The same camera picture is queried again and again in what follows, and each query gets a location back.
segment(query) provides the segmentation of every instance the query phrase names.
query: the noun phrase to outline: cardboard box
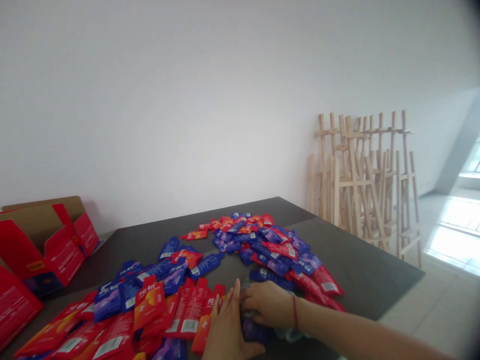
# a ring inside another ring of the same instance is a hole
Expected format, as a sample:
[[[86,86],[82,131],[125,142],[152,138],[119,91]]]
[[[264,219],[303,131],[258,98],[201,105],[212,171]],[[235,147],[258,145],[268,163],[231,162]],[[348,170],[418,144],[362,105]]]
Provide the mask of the cardboard box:
[[[44,308],[18,277],[0,266],[0,353]]]
[[[51,205],[0,213],[0,257],[38,297],[66,287],[85,260]]]
[[[4,211],[31,208],[38,205],[51,205],[61,222],[68,226],[74,241],[81,247],[85,256],[89,257],[99,242],[99,237],[85,211],[80,196],[60,197],[50,200],[25,202],[3,206]]]

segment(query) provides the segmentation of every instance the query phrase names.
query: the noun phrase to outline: black tabletop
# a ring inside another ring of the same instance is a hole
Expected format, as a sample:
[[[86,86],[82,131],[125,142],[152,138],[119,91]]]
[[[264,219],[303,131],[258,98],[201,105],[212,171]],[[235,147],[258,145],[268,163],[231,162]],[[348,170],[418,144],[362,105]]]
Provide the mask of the black tabletop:
[[[113,279],[122,263],[134,259],[143,265],[155,263],[163,244],[171,236],[196,230],[199,224],[229,216],[232,212],[250,212],[272,215],[275,223],[295,229],[311,245],[311,252],[324,263],[333,278],[345,291],[337,300],[347,312],[378,320],[405,295],[424,275],[423,271],[370,245],[340,228],[316,217],[300,207],[280,198],[255,201],[193,215],[176,217],[117,230],[97,253],[87,259],[67,289],[55,294],[45,303],[45,309],[1,354],[11,359],[12,354],[47,324],[67,304],[79,301],[88,289]],[[197,250],[208,255],[216,253],[210,234],[207,239],[188,241]],[[237,255],[226,255],[220,267],[206,278],[209,286],[224,284],[231,287],[236,278],[247,279],[257,265],[244,266]],[[262,359],[336,359],[338,354],[317,340],[303,338],[293,344],[274,339]]]

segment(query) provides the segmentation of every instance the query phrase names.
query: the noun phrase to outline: red string bracelet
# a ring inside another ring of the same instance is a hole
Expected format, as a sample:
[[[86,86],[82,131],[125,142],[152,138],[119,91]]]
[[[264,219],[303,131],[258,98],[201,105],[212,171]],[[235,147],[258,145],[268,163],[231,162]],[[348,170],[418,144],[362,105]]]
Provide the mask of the red string bracelet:
[[[296,296],[293,295],[293,316],[295,317],[295,330],[299,329],[298,323],[297,323],[297,302],[295,301]]]

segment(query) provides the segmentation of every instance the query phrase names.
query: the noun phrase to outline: left hand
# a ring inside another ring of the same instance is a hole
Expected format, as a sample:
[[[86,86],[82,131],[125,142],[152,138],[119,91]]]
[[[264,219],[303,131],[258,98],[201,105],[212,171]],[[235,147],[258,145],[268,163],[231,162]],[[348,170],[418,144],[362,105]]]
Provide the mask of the left hand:
[[[235,281],[219,312],[217,295],[211,311],[211,325],[202,359],[251,359],[265,353],[259,342],[245,342],[240,324],[240,280]]]

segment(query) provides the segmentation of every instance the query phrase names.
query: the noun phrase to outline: floor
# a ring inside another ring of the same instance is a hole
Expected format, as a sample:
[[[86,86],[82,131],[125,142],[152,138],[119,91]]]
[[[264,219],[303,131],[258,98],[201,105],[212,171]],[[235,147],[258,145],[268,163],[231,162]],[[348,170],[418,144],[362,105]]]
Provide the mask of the floor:
[[[425,277],[380,322],[470,359],[480,338],[480,191],[430,194],[419,207]],[[410,258],[417,266],[414,253]]]

